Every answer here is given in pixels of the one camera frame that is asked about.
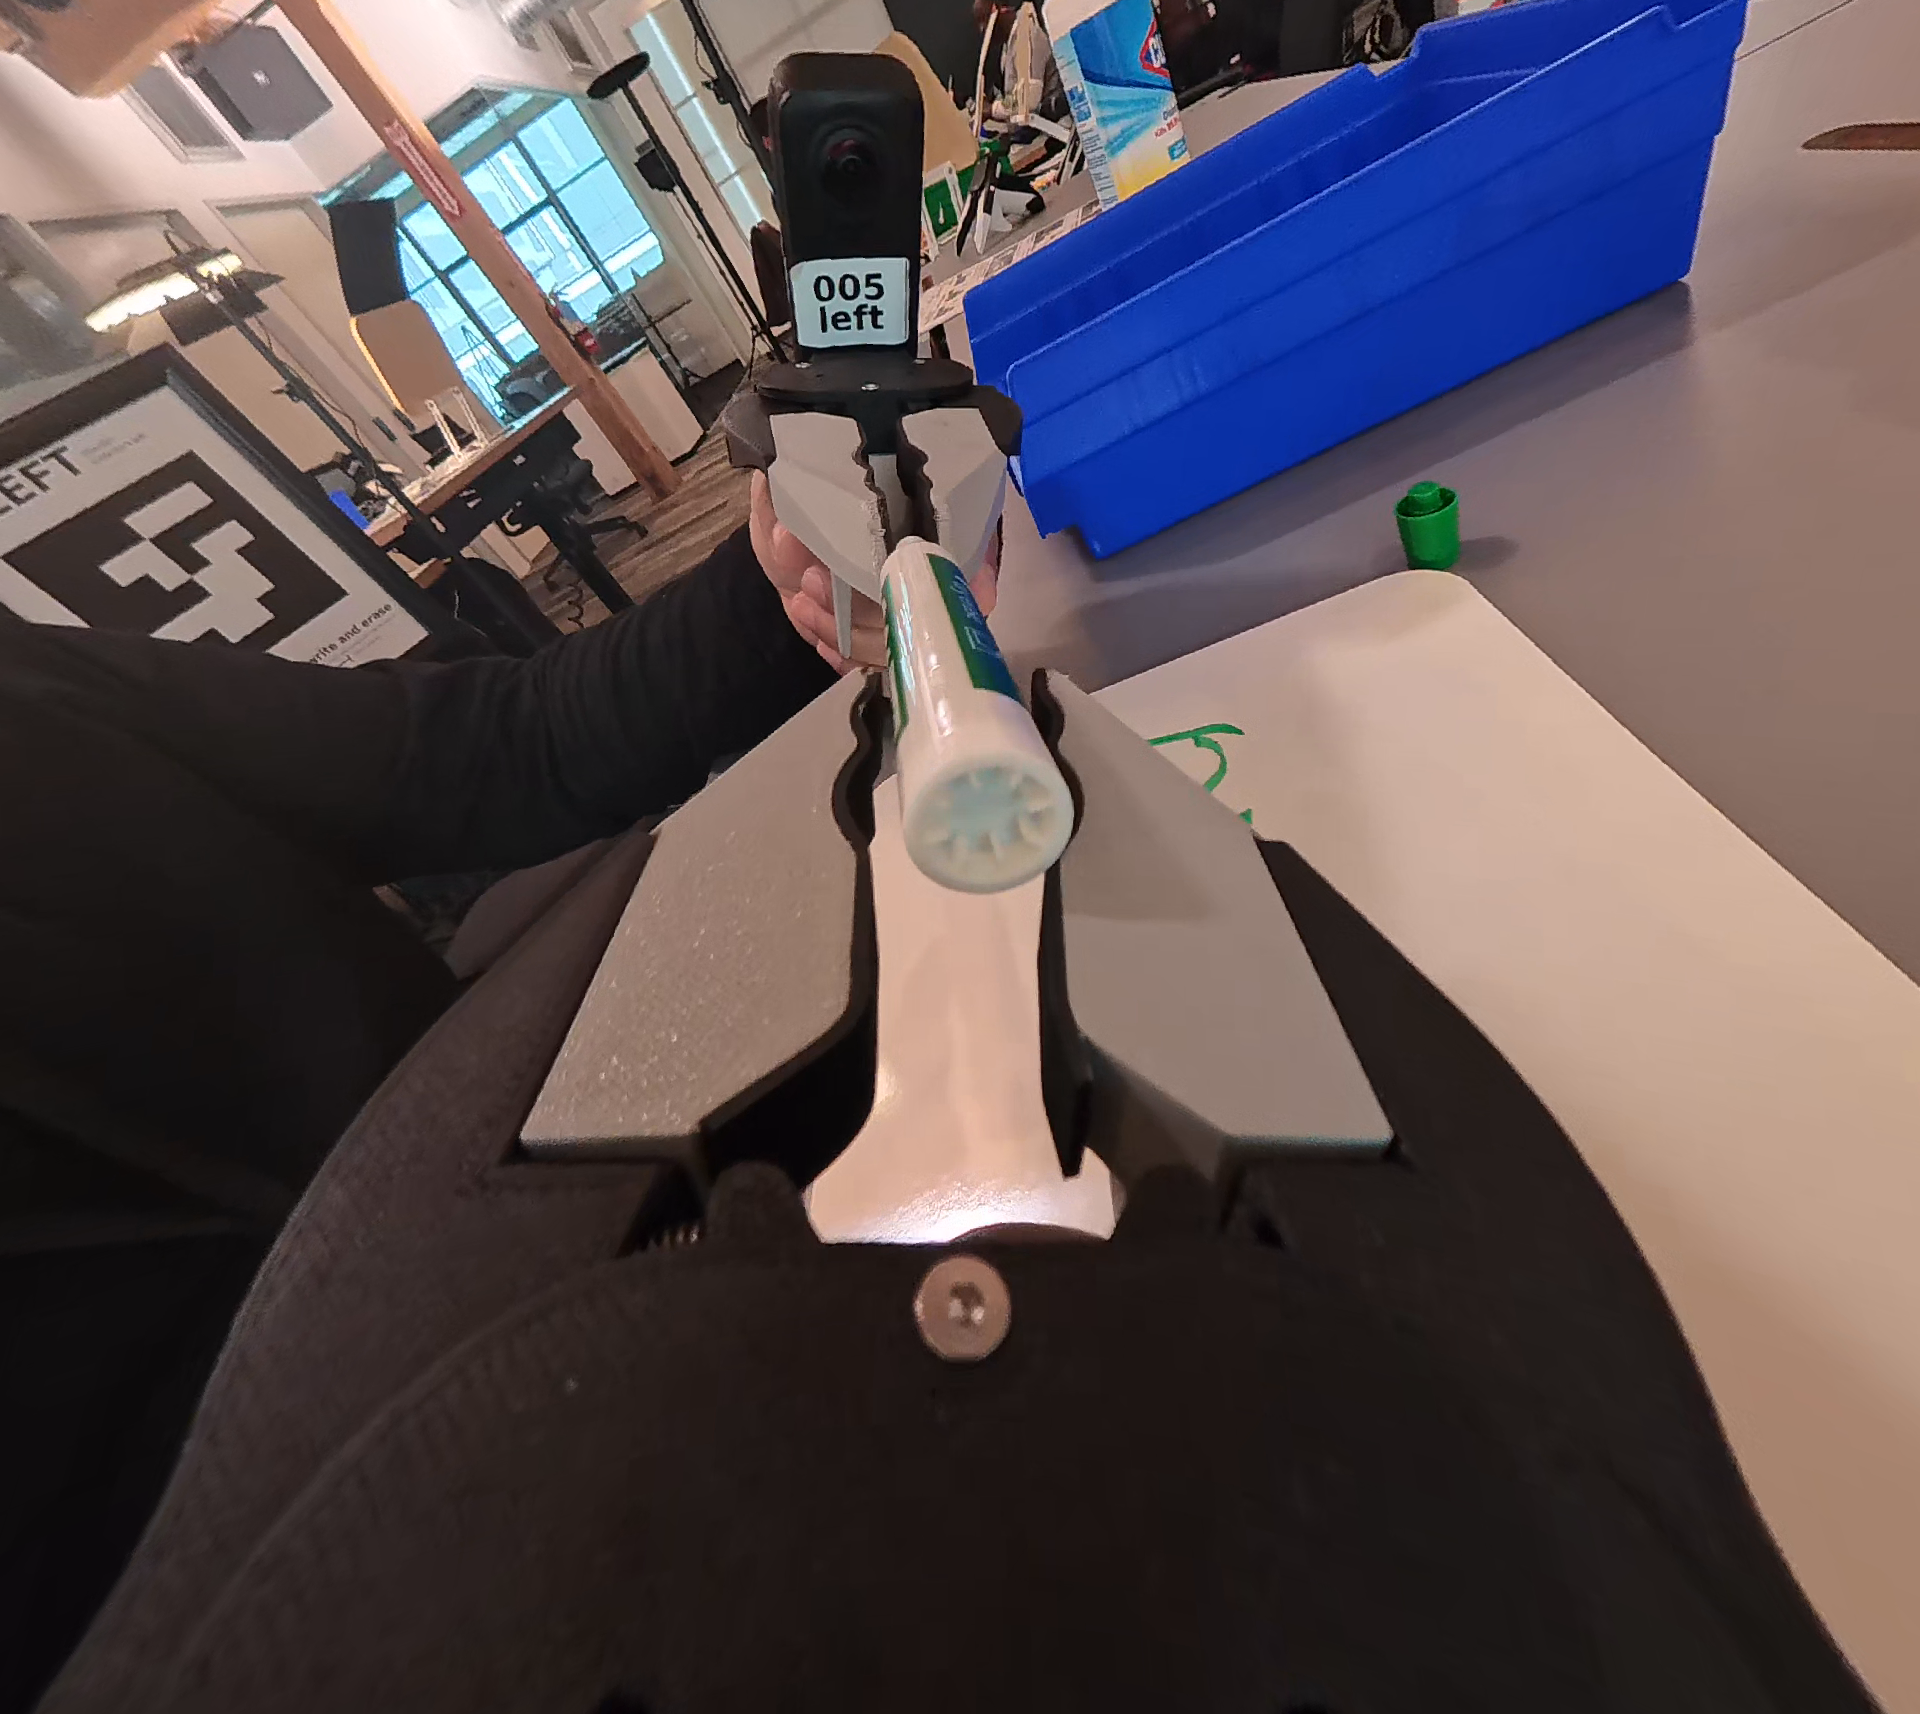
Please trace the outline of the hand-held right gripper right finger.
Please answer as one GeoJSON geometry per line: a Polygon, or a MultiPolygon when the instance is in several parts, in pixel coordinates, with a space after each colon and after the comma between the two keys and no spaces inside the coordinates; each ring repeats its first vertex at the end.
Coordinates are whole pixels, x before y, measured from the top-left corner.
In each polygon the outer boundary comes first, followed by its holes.
{"type": "Polygon", "coordinates": [[[1040,729],[1072,805],[1040,904],[1062,1171],[1379,1159],[1392,1125],[1253,830],[1063,674],[1040,729]]]}

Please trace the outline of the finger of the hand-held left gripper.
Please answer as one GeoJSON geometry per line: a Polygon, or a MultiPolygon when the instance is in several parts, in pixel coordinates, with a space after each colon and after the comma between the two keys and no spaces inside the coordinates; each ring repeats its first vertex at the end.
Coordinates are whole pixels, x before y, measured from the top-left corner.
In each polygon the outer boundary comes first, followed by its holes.
{"type": "Polygon", "coordinates": [[[864,429],[844,414],[775,412],[770,433],[774,511],[827,570],[833,647],[852,659],[856,602],[879,602],[902,539],[899,456],[870,456],[864,429]]]}
{"type": "Polygon", "coordinates": [[[1007,456],[987,428],[902,428],[902,521],[896,546],[928,543],[964,574],[973,597],[996,599],[1007,456]]]}

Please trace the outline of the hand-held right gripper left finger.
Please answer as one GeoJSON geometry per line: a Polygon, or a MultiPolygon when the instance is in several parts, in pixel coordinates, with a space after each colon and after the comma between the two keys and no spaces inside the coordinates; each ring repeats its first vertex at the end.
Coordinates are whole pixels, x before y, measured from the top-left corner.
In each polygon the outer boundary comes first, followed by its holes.
{"type": "Polygon", "coordinates": [[[885,693],[841,677],[660,820],[524,1154],[836,1154],[874,1097],[885,693]]]}

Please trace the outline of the white green whiteboard marker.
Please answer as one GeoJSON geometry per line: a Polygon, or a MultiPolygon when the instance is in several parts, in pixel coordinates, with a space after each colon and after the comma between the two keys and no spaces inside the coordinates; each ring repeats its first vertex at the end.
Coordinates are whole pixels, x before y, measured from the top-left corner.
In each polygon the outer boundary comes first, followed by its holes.
{"type": "Polygon", "coordinates": [[[1045,874],[1076,803],[959,563],[911,536],[883,562],[899,828],[934,883],[998,894],[1045,874]]]}

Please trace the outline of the white whiteboard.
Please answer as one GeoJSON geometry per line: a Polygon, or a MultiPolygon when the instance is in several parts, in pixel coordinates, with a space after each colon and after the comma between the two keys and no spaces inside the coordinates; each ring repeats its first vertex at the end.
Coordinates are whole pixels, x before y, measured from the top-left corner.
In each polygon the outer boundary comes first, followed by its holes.
{"type": "Polygon", "coordinates": [[[1454,574],[1097,689],[1489,1038],[1885,1710],[1917,1682],[1916,984],[1454,574]]]}

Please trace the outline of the person's left forearm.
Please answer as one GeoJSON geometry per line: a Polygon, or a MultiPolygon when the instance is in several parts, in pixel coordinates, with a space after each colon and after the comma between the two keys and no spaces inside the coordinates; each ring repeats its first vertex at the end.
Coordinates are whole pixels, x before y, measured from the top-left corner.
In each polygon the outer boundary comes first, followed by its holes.
{"type": "Polygon", "coordinates": [[[827,689],[739,527],[527,657],[319,666],[4,620],[4,929],[268,927],[689,799],[827,689]]]}

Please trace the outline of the person's left hand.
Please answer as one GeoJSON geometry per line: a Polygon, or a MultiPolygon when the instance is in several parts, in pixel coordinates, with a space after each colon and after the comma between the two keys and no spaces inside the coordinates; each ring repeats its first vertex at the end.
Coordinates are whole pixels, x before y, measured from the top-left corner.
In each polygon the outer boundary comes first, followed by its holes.
{"type": "Polygon", "coordinates": [[[779,599],[779,609],[806,646],[844,675],[852,656],[841,646],[831,575],[826,566],[779,521],[766,474],[750,472],[747,536],[752,554],[779,599]]]}

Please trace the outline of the white wipes canister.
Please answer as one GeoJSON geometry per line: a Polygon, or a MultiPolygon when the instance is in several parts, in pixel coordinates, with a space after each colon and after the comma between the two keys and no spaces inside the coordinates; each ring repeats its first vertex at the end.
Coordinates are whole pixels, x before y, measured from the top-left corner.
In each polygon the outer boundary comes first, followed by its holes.
{"type": "Polygon", "coordinates": [[[1189,159],[1154,0],[1043,0],[1040,20],[1097,208],[1189,159]]]}

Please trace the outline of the background desk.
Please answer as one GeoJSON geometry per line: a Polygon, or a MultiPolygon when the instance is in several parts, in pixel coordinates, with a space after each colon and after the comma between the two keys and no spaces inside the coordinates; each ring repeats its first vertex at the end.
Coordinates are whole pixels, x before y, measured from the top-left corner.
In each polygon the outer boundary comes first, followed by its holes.
{"type": "Polygon", "coordinates": [[[553,399],[521,424],[448,460],[411,485],[389,480],[382,508],[368,520],[376,549],[422,566],[456,560],[491,529],[544,537],[559,566],[609,611],[633,596],[597,549],[600,536],[645,527],[601,508],[601,492],[563,402],[553,399]]]}

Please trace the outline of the blue plastic bin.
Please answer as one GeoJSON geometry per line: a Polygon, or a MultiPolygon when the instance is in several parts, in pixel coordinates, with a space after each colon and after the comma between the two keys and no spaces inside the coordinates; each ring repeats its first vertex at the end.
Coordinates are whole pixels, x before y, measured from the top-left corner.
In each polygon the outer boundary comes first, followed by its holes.
{"type": "Polygon", "coordinates": [[[1106,557],[1684,279],[1747,0],[1522,0],[965,298],[1042,536],[1106,557]]]}

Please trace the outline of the black white tag sign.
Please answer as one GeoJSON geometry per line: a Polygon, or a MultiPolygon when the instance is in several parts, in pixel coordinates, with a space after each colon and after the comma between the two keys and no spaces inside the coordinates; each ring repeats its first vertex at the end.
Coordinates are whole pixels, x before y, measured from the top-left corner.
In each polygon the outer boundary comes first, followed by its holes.
{"type": "Polygon", "coordinates": [[[2,605],[336,668],[453,644],[451,617],[166,348],[4,417],[2,605]]]}

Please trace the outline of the wooden post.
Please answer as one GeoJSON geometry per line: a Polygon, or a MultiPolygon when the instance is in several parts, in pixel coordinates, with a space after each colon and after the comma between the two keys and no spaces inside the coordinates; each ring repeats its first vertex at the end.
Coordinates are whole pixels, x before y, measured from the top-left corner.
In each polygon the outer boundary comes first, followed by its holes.
{"type": "Polygon", "coordinates": [[[609,376],[583,356],[553,317],[548,298],[497,223],[378,65],[371,50],[333,0],[272,0],[300,40],[373,130],[382,150],[439,214],[516,319],[534,338],[563,387],[575,398],[614,451],[660,501],[678,488],[673,464],[609,376]]]}

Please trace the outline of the black wall speaker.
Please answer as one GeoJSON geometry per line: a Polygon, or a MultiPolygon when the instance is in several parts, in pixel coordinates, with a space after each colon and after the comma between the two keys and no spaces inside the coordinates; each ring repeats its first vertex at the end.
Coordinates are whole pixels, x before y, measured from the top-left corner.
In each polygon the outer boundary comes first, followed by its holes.
{"type": "Polygon", "coordinates": [[[331,98],[275,28],[234,21],[176,65],[248,144],[285,144],[331,112],[331,98]]]}

